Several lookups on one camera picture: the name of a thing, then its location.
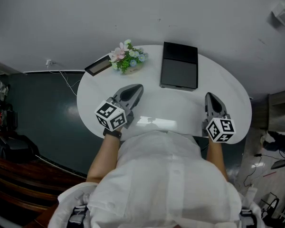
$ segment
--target power outlet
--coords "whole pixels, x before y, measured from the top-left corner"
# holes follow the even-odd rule
[[[47,68],[48,68],[48,67],[52,66],[52,65],[55,64],[55,63],[56,63],[56,62],[53,62],[52,60],[47,60],[46,66],[47,66]]]

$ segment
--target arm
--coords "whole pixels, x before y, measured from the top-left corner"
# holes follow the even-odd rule
[[[107,134],[104,137],[104,141],[87,174],[86,181],[99,183],[106,174],[116,168],[119,144],[120,140],[114,136]]]
[[[208,147],[206,160],[214,164],[223,174],[226,181],[228,181],[228,176],[226,173],[224,159],[223,159],[222,145],[219,142],[213,142],[210,137],[209,137],[209,147]]]

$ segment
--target white shirt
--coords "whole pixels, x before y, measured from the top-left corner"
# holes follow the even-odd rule
[[[66,227],[70,213],[67,219],[62,213],[82,203],[93,228],[229,228],[237,227],[241,211],[237,190],[202,159],[192,137],[159,131],[127,140],[116,169],[99,184],[81,183],[58,200],[64,210],[57,209],[49,227]]]

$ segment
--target flower pot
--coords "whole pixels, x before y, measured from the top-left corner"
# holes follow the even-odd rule
[[[141,70],[142,67],[143,67],[143,63],[139,63],[136,66],[130,66],[126,69],[124,73],[122,73],[122,75],[134,74],[138,72],[139,70]]]

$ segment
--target pink flower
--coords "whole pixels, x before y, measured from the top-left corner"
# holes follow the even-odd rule
[[[111,51],[111,53],[109,53],[109,57],[111,59],[111,62],[115,62],[115,61],[119,61],[121,59],[124,59],[125,55],[124,53],[126,51],[129,51],[128,49],[128,45],[124,45],[122,42],[119,43],[119,47],[115,48],[115,51]]]

